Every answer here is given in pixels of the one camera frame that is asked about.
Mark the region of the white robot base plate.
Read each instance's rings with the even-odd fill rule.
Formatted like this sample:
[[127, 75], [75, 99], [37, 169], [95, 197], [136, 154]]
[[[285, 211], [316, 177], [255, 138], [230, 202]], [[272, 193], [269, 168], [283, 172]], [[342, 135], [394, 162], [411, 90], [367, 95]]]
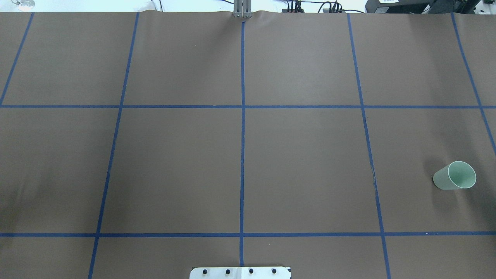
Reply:
[[190, 279], [291, 279], [291, 268], [262, 267], [204, 267], [193, 268]]

